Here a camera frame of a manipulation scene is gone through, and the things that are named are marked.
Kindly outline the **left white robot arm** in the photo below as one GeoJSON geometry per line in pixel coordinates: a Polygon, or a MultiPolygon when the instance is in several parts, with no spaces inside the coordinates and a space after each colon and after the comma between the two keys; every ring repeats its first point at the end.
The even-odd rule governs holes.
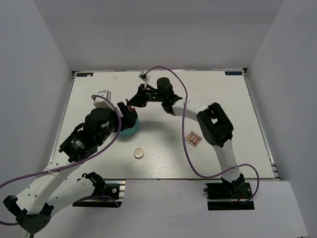
{"type": "Polygon", "coordinates": [[[17,195],[7,196],[3,203],[15,216],[16,224],[30,234],[41,231],[61,209],[79,201],[110,198],[104,179],[95,172],[82,178],[65,190],[57,188],[89,158],[102,153],[98,147],[115,133],[133,128],[138,119],[134,108],[119,102],[117,107],[104,101],[95,107],[83,123],[75,127],[60,145],[62,157],[52,159],[36,179],[17,195]]]}

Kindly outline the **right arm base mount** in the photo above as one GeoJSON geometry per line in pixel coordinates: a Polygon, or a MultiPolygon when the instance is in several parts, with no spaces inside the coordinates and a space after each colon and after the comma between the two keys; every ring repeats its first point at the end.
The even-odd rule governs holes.
{"type": "Polygon", "coordinates": [[[219,182],[206,183],[204,192],[207,195],[209,211],[254,210],[251,198],[252,190],[249,182],[244,183],[233,195],[224,184],[219,182]]]}

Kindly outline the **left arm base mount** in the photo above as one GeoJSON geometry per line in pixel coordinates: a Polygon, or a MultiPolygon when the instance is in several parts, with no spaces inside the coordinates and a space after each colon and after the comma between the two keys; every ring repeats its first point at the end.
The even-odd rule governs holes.
{"type": "Polygon", "coordinates": [[[93,194],[95,198],[79,200],[72,204],[73,207],[88,208],[119,208],[125,193],[125,180],[105,180],[105,188],[101,193],[93,194]]]}

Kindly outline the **eyeshadow palette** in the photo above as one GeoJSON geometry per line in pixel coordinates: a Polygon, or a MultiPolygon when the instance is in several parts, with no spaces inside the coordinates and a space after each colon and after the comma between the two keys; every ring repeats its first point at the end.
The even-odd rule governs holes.
{"type": "Polygon", "coordinates": [[[197,145],[202,141],[202,137],[199,136],[194,131],[190,131],[186,136],[185,140],[192,145],[193,147],[197,147],[197,145]]]}

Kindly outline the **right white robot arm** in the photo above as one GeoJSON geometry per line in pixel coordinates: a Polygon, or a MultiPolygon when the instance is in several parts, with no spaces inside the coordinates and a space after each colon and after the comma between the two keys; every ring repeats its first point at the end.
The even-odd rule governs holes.
{"type": "Polygon", "coordinates": [[[174,93],[173,86],[166,77],[157,80],[156,88],[141,84],[136,95],[128,100],[127,104],[144,108],[148,102],[160,102],[168,114],[196,121],[203,138],[216,152],[224,193],[231,198],[241,193],[245,179],[233,152],[233,125],[220,104],[206,106],[187,102],[174,93]]]}

